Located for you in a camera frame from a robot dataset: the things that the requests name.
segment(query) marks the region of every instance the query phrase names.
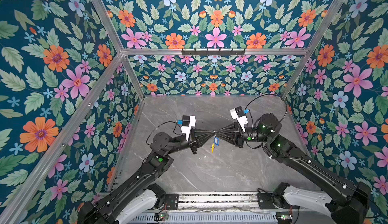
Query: aluminum rail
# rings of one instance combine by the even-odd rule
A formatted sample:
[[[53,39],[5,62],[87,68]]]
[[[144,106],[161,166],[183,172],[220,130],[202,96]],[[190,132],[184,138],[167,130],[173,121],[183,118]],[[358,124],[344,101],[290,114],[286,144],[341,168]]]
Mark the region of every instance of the aluminum rail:
[[[69,119],[65,127],[63,127],[57,138],[24,181],[19,192],[16,193],[15,197],[1,213],[0,223],[15,224],[19,220],[20,215],[28,207],[31,199],[40,188],[41,183],[46,179],[50,169],[56,164],[59,156],[65,149],[65,146],[73,137],[78,126],[89,112],[90,105],[97,100],[101,91],[106,86],[106,83],[111,78],[111,75],[119,66],[121,60],[121,55],[114,57],[109,66],[102,73],[88,95],[83,99],[80,107],[74,112],[73,116]]]
[[[333,0],[330,7],[327,9],[327,14],[323,18],[321,24],[319,25],[317,31],[313,35],[313,38],[311,39],[310,43],[307,46],[307,54],[301,58],[299,61],[298,66],[295,68],[294,73],[291,75],[290,79],[287,82],[287,86],[283,90],[281,97],[283,99],[286,99],[287,95],[289,94],[291,88],[294,86],[295,82],[298,80],[298,77],[300,73],[302,73],[303,69],[306,66],[306,63],[310,59],[310,57],[313,55],[314,50],[319,45],[319,42],[321,42],[321,39],[323,35],[325,34],[326,30],[329,28],[330,24],[332,23],[335,15],[340,10],[342,4],[345,2],[345,0]]]

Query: teal wallpaper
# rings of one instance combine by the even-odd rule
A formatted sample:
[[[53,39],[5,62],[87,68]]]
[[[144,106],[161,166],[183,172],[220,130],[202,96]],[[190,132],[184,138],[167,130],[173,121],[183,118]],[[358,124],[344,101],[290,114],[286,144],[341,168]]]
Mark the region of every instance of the teal wallpaper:
[[[347,0],[289,97],[312,157],[371,187],[381,216],[365,224],[388,221],[386,2]],[[371,203],[367,217],[378,213]]]

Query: gray marble floor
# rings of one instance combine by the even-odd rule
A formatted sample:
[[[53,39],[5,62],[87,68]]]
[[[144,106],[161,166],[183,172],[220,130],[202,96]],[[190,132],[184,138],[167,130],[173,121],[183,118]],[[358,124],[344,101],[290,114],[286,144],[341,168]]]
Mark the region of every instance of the gray marble floor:
[[[182,119],[182,115],[195,115],[196,128],[217,130],[232,122],[229,110],[245,106],[254,96],[234,97],[147,97],[138,125],[135,129],[129,154],[124,168],[116,179],[121,184],[141,165],[151,149],[146,138],[151,131],[165,121]],[[279,119],[284,115],[284,103],[277,97],[264,96],[253,102],[249,109],[254,121],[264,113],[274,113]],[[282,121],[280,134],[293,141],[306,151],[300,141],[299,133],[288,114]],[[165,124],[158,132],[175,136],[173,124]],[[272,191],[281,182],[298,188],[319,190],[319,188],[297,171],[269,159],[262,149],[243,149],[220,141],[211,153],[211,138],[196,155],[190,149],[173,153],[174,162],[170,169],[157,181],[166,192],[198,191],[255,191],[260,187]]]

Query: green leaf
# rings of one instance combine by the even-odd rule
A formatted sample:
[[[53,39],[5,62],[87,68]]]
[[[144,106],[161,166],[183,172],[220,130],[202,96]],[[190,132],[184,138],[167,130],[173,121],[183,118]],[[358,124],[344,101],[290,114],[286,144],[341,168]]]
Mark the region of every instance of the green leaf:
[[[3,47],[1,50],[1,55],[10,66],[14,66],[17,71],[22,72],[22,66],[24,65],[24,62],[23,57],[20,55],[18,50],[11,47]]]

